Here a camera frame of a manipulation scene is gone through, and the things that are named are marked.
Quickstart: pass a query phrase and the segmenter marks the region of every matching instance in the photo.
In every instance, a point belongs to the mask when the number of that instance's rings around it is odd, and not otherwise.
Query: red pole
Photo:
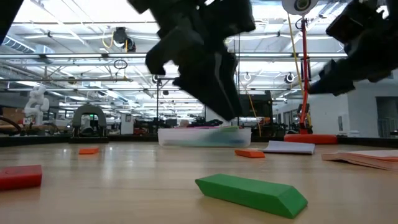
[[[307,101],[308,101],[308,61],[307,61],[307,30],[305,27],[305,18],[301,21],[301,28],[303,34],[303,79],[304,79],[304,98],[303,98],[303,106],[300,117],[300,134],[308,134],[308,129],[305,126],[305,118],[307,116],[305,110],[307,109]]]

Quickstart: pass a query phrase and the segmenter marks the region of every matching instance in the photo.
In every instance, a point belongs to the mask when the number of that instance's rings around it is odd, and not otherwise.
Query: wooden table
[[[0,223],[396,224],[396,172],[320,159],[323,152],[367,149],[373,148],[317,146],[314,156],[264,160],[233,149],[155,143],[111,143],[94,156],[79,156],[69,144],[0,148],[0,167],[44,168],[41,189],[0,192]],[[308,207],[289,220],[204,197],[194,180],[217,173],[293,185]]]

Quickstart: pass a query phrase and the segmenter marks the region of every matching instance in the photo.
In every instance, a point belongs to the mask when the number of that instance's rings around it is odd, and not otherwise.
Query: red block
[[[263,152],[256,150],[235,150],[235,154],[238,156],[244,156],[248,158],[265,158]]]
[[[0,170],[0,190],[24,189],[42,185],[42,166],[15,166]]]
[[[81,148],[79,149],[80,155],[92,155],[96,154],[100,151],[99,147],[88,147],[88,148]]]

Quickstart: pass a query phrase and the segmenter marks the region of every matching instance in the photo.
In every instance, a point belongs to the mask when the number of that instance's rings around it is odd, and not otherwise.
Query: clear plastic bin
[[[161,146],[248,147],[251,129],[161,128],[158,138]]]

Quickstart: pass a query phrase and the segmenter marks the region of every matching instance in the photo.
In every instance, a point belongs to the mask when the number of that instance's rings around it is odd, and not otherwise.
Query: yellow cable
[[[303,84],[302,84],[302,81],[301,81],[301,74],[300,74],[300,71],[299,71],[299,63],[298,63],[298,61],[297,61],[296,46],[295,46],[295,44],[294,44],[292,23],[291,23],[291,21],[290,21],[290,15],[289,15],[289,13],[287,14],[287,19],[288,19],[288,21],[289,21],[290,38],[291,38],[291,40],[292,40],[292,48],[293,48],[294,62],[295,62],[295,65],[296,65],[296,72],[297,72],[297,76],[298,76],[298,81],[299,81],[299,83],[300,83],[301,94],[302,94],[303,97],[304,97],[304,89],[303,89]]]
[[[294,37],[293,37],[293,30],[292,30],[292,23],[290,21],[289,13],[287,14],[287,19],[289,21],[290,38],[292,39],[293,56],[294,56],[294,62],[295,62],[295,65],[296,65],[296,72],[297,72],[297,76],[298,76],[298,82],[300,83],[301,94],[304,97],[304,89],[303,89],[303,84],[302,84],[302,80],[301,80],[301,74],[300,74],[300,71],[299,71],[299,63],[298,63],[298,60],[297,60],[296,47],[295,47],[295,44],[294,44]],[[303,105],[302,113],[305,113],[305,108],[306,107],[307,107],[306,105]],[[307,113],[307,119],[308,119],[308,124],[311,126],[312,125],[311,116],[308,113]]]
[[[242,84],[242,86],[243,86],[243,88],[244,88],[244,91],[245,91],[246,94],[249,96],[250,105],[251,105],[251,108],[253,109],[253,113],[254,113],[254,117],[256,118],[257,125],[259,126],[259,135],[260,135],[260,137],[261,137],[261,125],[260,125],[260,122],[257,120],[256,110],[254,109],[253,101],[251,100],[251,96],[250,96],[248,90],[246,89],[246,87],[243,85],[243,83],[242,83],[241,80],[240,80],[240,82],[241,82],[241,84]]]
[[[102,43],[107,49],[109,49],[113,46],[113,34],[114,34],[114,32],[112,32],[111,45],[109,45],[109,46],[105,43],[105,40],[104,40],[105,31],[104,31],[104,35],[102,36]]]

